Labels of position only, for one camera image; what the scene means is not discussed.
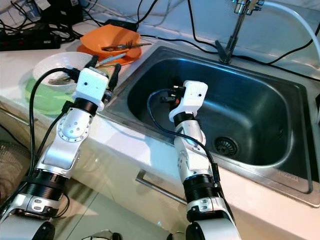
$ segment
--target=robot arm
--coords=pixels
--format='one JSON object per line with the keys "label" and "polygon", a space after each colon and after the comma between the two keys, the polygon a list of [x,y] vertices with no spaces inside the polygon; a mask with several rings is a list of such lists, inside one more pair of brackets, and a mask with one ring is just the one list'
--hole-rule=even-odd
{"label": "robot arm", "polygon": [[[169,119],[175,132],[190,136],[203,145],[206,137],[195,119],[202,106],[208,86],[199,81],[185,81],[183,96],[174,95],[174,109]],[[195,142],[178,136],[174,139],[178,154],[178,170],[187,200],[187,240],[240,240],[220,185],[217,165],[209,162],[204,151]]]}
{"label": "robot arm", "polygon": [[52,240],[56,216],[65,185],[80,156],[80,146],[88,137],[108,87],[107,75],[92,67],[79,75],[72,97],[74,104],[56,127],[52,144],[41,156],[27,185],[0,219],[0,240]]}

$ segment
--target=drain strainer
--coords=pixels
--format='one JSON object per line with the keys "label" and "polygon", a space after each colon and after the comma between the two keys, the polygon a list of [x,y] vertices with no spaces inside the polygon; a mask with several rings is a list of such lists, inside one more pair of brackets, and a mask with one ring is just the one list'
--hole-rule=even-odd
{"label": "drain strainer", "polygon": [[236,143],[228,137],[221,136],[214,141],[215,149],[219,154],[232,157],[237,153]]}

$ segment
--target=countertop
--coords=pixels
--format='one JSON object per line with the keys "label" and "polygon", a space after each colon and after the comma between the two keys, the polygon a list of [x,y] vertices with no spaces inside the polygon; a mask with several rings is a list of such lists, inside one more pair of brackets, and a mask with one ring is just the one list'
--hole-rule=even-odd
{"label": "countertop", "polygon": [[[82,24],[78,28],[81,33],[86,33],[95,27],[90,24]],[[119,85],[159,46],[173,46],[182,51],[218,60],[216,55],[202,53],[185,44],[168,43],[150,38],[144,38],[143,40],[154,44],[143,47],[141,58],[122,68],[119,75]],[[74,41],[63,44],[60,49],[1,52],[0,101],[27,113],[29,103],[25,99],[24,88],[32,68],[40,60],[50,55],[75,51],[79,44],[79,41]],[[300,68],[295,63],[284,62],[283,64],[283,66],[296,67],[296,71]],[[319,82],[269,66],[238,59],[234,59],[232,65],[303,84],[307,89],[314,144],[320,146],[320,130],[319,126],[316,125],[317,106],[315,102],[315,97],[320,93]],[[313,71],[313,77],[320,79],[320,72]],[[35,113],[35,116],[47,126],[53,120],[52,117],[38,112]],[[179,173],[175,165],[177,155],[173,146],[119,125],[100,115],[97,115],[93,120],[89,138],[91,141],[102,144],[115,152],[129,156],[152,173],[181,186]],[[317,159],[320,159],[320,147],[316,150],[316,154]],[[253,215],[302,239],[319,239],[317,229],[320,223],[320,208],[313,208],[291,199],[221,167],[220,177],[225,197],[233,208]]]}

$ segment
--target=faucet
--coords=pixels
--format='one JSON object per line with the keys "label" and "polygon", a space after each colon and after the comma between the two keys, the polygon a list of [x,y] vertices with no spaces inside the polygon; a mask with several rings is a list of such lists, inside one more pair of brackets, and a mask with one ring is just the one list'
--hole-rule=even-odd
{"label": "faucet", "polygon": [[224,49],[218,40],[215,41],[216,49],[218,50],[219,59],[225,64],[229,64],[231,61],[232,53],[236,47],[238,41],[238,34],[240,32],[242,23],[245,20],[245,16],[252,15],[253,11],[261,11],[261,7],[264,4],[264,0],[232,0],[236,3],[234,13],[238,14],[238,20],[236,22],[233,34],[230,36],[229,41]]}

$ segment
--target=orange plate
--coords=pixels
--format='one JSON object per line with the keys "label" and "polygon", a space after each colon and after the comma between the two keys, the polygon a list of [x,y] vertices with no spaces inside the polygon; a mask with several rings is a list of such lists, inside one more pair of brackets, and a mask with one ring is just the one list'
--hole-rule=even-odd
{"label": "orange plate", "polygon": [[[101,50],[102,47],[126,44],[129,41],[137,44],[139,40],[139,33],[111,24],[96,28],[80,38],[81,43],[97,55],[106,53],[106,51]],[[129,49],[111,51],[108,52],[108,56],[115,56],[128,51]]]}
{"label": "orange plate", "polygon": [[[104,54],[99,54],[97,52],[94,52],[94,51],[86,48],[84,45],[78,46],[78,48],[76,50],[77,50],[77,52],[87,53],[87,54],[91,54],[91,55],[98,55],[99,56],[99,59],[98,59],[99,61],[101,61],[103,59],[106,59],[107,57],[111,56],[111,55],[109,55],[108,52],[104,52]],[[142,53],[142,51],[141,51],[140,47],[132,48],[126,53],[126,56],[124,56],[122,58],[119,58],[119,59],[116,59],[114,61],[111,61],[108,64],[113,64],[113,63],[119,63],[121,65],[130,64],[133,61],[135,61],[138,58],[140,58],[141,53]]]}

